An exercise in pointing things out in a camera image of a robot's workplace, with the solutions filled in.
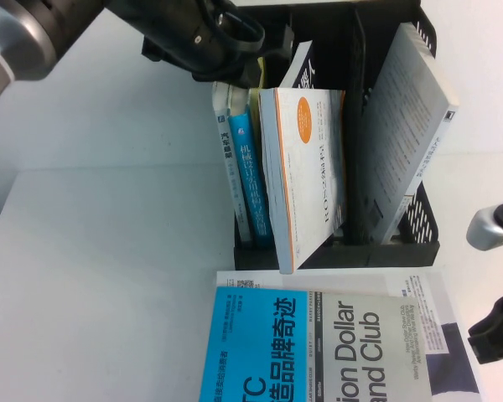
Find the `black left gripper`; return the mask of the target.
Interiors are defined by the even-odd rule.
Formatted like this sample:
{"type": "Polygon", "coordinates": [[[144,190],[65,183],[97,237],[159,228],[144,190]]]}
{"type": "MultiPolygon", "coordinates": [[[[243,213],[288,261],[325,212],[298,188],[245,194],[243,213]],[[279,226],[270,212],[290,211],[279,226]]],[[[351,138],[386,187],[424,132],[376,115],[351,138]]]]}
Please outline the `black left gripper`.
{"type": "Polygon", "coordinates": [[[267,26],[265,39],[259,50],[245,52],[230,49],[224,45],[223,62],[207,72],[193,72],[198,82],[224,82],[242,89],[257,88],[260,84],[260,58],[280,56],[293,52],[294,33],[289,25],[285,27],[267,26]]]}

